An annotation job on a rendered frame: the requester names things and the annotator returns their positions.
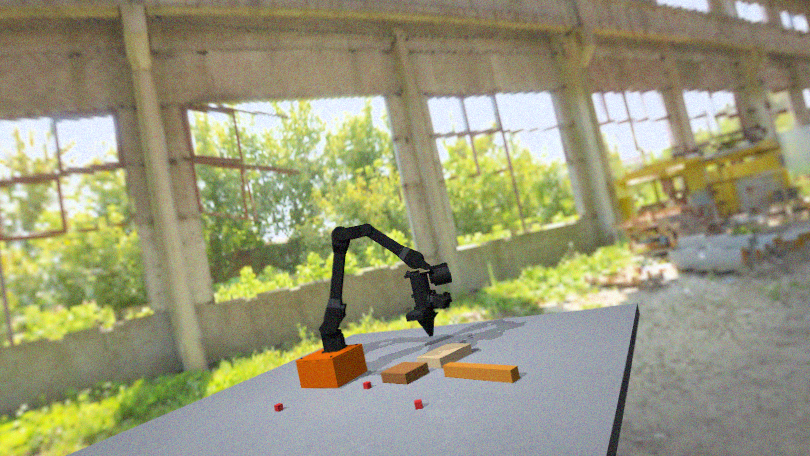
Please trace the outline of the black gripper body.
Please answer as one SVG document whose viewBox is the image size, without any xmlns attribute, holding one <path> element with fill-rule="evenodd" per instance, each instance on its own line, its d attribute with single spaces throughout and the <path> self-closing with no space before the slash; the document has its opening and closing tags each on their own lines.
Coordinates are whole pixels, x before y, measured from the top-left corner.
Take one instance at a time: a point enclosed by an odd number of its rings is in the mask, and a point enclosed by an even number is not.
<svg viewBox="0 0 810 456">
<path fill-rule="evenodd" d="M 416 307 L 414 307 L 414 310 L 407 313 L 407 322 L 425 320 L 426 318 L 430 317 L 431 314 L 435 313 L 433 309 L 439 309 L 439 307 L 433 306 L 432 304 L 432 307 L 426 306 L 429 291 L 431 291 L 431 294 L 433 293 L 433 290 L 430 290 L 430 287 L 423 290 L 413 291 L 411 297 L 414 298 Z"/>
</svg>

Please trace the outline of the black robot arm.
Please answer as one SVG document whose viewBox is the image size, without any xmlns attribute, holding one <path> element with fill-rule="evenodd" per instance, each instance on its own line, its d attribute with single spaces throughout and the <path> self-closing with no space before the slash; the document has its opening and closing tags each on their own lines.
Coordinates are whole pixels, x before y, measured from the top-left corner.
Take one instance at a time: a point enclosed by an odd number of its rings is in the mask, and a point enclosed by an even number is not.
<svg viewBox="0 0 810 456">
<path fill-rule="evenodd" d="M 423 255 L 411 248 L 405 247 L 382 232 L 378 231 L 370 224 L 353 227 L 338 226 L 333 229 L 331 233 L 332 248 L 333 248 L 333 264 L 330 285 L 330 296 L 326 306 L 324 315 L 324 322 L 319 328 L 323 343 L 324 353 L 338 352 L 347 347 L 344 341 L 343 333 L 339 327 L 345 315 L 347 304 L 342 304 L 342 287 L 344 277 L 345 256 L 349 247 L 350 240 L 367 236 L 382 245 L 386 249 L 396 254 L 404 263 L 412 269 L 430 270 L 428 272 L 420 273 L 418 271 L 409 272 L 407 270 L 404 278 L 410 278 L 413 291 L 423 290 L 429 288 L 429 281 L 435 286 L 452 283 L 451 272 L 449 271 L 447 263 L 430 266 L 424 261 Z M 451 295 L 448 292 L 443 294 L 436 294 L 436 290 L 428 292 L 426 306 L 439 307 L 440 309 L 449 308 L 452 302 Z"/>
</svg>

